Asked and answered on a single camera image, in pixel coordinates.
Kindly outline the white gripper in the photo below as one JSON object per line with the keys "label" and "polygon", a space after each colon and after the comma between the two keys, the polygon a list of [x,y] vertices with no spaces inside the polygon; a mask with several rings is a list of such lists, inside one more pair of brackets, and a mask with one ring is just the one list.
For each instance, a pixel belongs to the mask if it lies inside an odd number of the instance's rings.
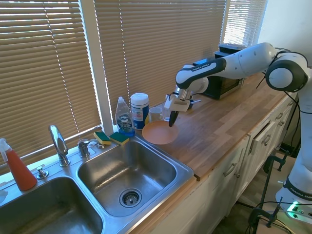
{"label": "white gripper", "polygon": [[164,108],[171,111],[169,117],[169,127],[172,127],[178,117],[179,112],[186,112],[189,108],[189,100],[181,100],[176,94],[171,93],[166,96]]}

